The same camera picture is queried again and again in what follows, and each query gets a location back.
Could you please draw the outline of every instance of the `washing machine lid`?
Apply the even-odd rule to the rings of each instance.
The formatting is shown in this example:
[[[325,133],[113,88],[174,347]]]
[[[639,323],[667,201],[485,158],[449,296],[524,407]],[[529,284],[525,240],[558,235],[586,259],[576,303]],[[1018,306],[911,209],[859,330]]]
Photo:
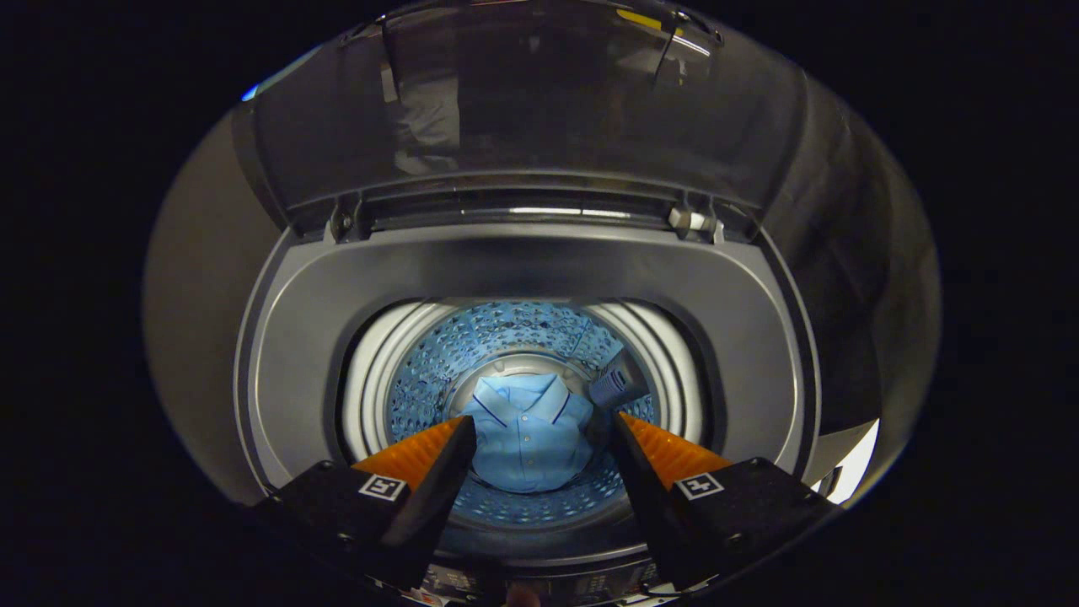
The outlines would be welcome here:
[[[342,192],[492,173],[763,216],[801,138],[795,66],[658,3],[448,4],[351,29],[241,106],[237,154],[279,225],[320,229]]]

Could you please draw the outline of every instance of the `washer opening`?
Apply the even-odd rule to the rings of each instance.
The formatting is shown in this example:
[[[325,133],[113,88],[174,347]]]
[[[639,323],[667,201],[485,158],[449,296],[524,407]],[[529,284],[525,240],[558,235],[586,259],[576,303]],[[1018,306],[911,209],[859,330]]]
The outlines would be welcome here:
[[[620,351],[648,394],[615,412],[691,440],[704,418],[688,348],[658,309],[628,301],[459,300],[401,303],[361,337],[349,365],[342,434],[357,459],[461,415],[481,377],[556,374],[570,392],[587,386]],[[475,472],[451,524],[547,529],[629,514],[614,458],[597,451],[561,487],[515,494]]]

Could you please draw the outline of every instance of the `blue shirt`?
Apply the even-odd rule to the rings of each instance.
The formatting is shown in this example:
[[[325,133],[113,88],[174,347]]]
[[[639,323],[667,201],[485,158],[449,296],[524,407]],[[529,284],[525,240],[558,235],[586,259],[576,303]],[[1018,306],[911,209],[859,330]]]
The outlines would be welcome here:
[[[592,404],[555,374],[481,377],[464,414],[476,423],[473,468],[506,492],[557,489],[592,456],[582,433]]]

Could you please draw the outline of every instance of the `top-load washing machine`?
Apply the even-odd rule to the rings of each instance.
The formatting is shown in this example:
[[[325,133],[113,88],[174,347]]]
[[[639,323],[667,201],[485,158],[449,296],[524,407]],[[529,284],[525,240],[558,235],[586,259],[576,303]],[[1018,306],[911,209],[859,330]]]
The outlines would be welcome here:
[[[940,325],[896,160],[778,54],[666,2],[425,2],[248,92],[180,169],[146,266],[161,402],[254,505],[557,375],[851,505],[906,442]],[[423,599],[661,589],[611,454],[557,489],[470,472]]]

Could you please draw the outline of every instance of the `black background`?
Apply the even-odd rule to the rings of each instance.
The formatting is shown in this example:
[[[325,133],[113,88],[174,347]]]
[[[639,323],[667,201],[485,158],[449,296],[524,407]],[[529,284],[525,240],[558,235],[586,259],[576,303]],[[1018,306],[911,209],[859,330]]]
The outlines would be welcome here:
[[[833,528],[706,603],[1065,598],[1074,550],[1049,516],[1074,483],[1052,471],[1074,452],[1052,437],[1075,395],[1057,375],[1075,359],[1062,287],[1076,281],[1076,196],[1054,187],[1077,160],[1065,4],[689,3],[866,118],[923,195],[945,303],[939,372],[892,471]],[[242,525],[194,467],[155,402],[138,303],[158,205],[202,136],[254,83],[386,5],[9,4],[14,502],[0,601],[368,604]]]

